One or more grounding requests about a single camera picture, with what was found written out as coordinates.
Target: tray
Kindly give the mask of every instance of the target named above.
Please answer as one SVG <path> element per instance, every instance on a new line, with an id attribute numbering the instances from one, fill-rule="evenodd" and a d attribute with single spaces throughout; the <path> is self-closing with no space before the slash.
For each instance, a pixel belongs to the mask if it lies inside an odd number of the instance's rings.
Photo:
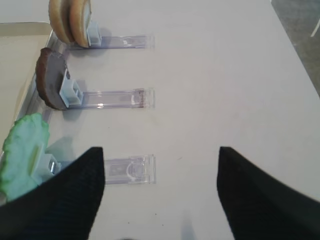
<path id="1" fill-rule="evenodd" d="M 35 91 L 35 66 L 40 49 L 54 42 L 47 22 L 0 23 L 0 141 L 14 121 L 26 114 Z"/>

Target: transparent plastic strip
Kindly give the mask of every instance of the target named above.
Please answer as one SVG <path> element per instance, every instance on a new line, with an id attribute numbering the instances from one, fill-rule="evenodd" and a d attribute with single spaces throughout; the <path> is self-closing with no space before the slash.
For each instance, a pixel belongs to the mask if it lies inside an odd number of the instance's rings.
<path id="1" fill-rule="evenodd" d="M 153 108 L 154 106 L 154 89 L 140 88 L 130 91 L 83 92 L 82 104 L 70 105 L 68 109 Z"/>
<path id="2" fill-rule="evenodd" d="M 91 45 L 88 49 L 148 49 L 155 47 L 153 35 L 103 36 L 101 45 Z M 85 50 L 77 44 L 69 45 L 68 50 Z"/>
<path id="3" fill-rule="evenodd" d="M 72 161 L 60 161 L 63 170 Z M 153 154 L 104 161 L 105 184 L 155 184 L 156 157 Z"/>

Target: table surface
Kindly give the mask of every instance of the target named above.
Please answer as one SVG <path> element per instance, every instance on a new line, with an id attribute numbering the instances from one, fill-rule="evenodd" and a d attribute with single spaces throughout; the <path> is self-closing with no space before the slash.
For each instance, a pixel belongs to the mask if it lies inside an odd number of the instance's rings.
<path id="1" fill-rule="evenodd" d="M 0 22 L 48 21 L 47 5 L 0 0 Z M 73 53 L 71 76 L 88 90 L 153 87 L 156 107 L 55 112 L 50 144 L 69 144 L 70 157 L 90 146 L 155 154 L 157 183 L 107 186 L 90 239 L 232 239 L 216 190 L 220 146 L 320 200 L 319 97 L 269 0 L 92 8 L 105 31 L 153 34 L 155 48 Z"/>

